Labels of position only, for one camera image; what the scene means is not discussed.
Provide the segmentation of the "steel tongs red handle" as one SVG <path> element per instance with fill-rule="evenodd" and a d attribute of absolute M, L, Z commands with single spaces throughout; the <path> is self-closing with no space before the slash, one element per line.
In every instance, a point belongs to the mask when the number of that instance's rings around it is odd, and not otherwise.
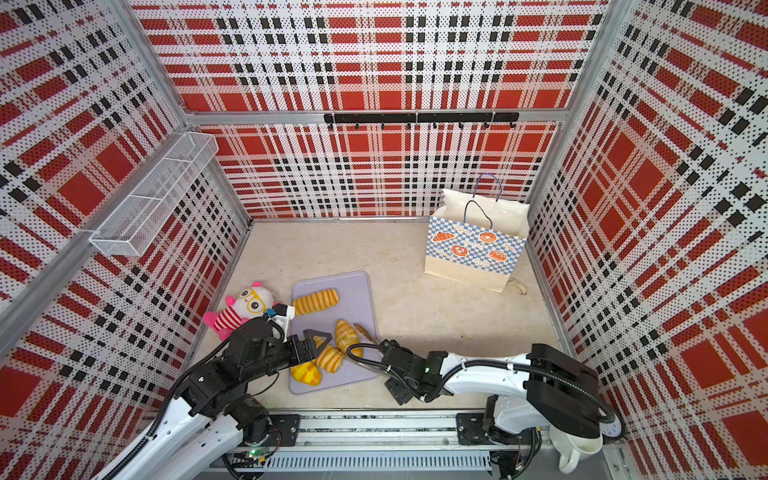
<path fill-rule="evenodd" d="M 355 323 L 354 328 L 357 330 L 357 332 L 360 335 L 362 335 L 371 344 L 378 345 L 380 343 L 379 340 L 377 340 L 364 326 L 360 325 L 359 323 Z"/>

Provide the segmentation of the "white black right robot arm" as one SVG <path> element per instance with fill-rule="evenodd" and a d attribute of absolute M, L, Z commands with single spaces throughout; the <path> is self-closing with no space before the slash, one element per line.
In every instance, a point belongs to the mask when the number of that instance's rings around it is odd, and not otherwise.
<path fill-rule="evenodd" d="M 510 435 L 549 426 L 579 438 L 616 442 L 626 433 L 623 415 L 599 395 L 598 372 L 547 344 L 498 358 L 446 351 L 421 357 L 394 340 L 356 343 L 343 352 L 386 375 L 385 386 L 400 405 L 482 393 L 488 396 L 487 423 Z"/>

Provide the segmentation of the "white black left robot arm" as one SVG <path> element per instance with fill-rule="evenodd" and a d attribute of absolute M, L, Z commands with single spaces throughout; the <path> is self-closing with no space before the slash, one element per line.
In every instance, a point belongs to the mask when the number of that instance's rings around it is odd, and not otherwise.
<path fill-rule="evenodd" d="M 278 338 L 272 320 L 254 319 L 173 384 L 152 423 L 97 473 L 99 479 L 192 479 L 243 442 L 272 430 L 250 382 L 316 359 L 331 334 L 307 329 Z"/>

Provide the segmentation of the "striped croissant bread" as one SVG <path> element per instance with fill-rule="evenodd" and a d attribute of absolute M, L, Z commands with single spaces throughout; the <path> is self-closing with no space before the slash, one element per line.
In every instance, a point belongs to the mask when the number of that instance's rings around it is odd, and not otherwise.
<path fill-rule="evenodd" d="M 339 319 L 336 323 L 335 330 L 336 348 L 343 355 L 347 355 L 349 347 L 358 344 L 359 342 L 360 338 L 357 331 L 348 322 Z"/>

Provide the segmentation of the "ridged long bread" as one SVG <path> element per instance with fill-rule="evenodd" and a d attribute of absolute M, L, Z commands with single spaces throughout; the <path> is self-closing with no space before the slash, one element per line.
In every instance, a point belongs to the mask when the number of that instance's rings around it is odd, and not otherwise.
<path fill-rule="evenodd" d="M 336 306 L 340 301 L 333 288 L 321 290 L 296 299 L 293 303 L 297 316 L 309 315 Z"/>
<path fill-rule="evenodd" d="M 327 372 L 336 373 L 343 363 L 344 355 L 333 345 L 327 345 L 315 359 L 316 366 Z"/>

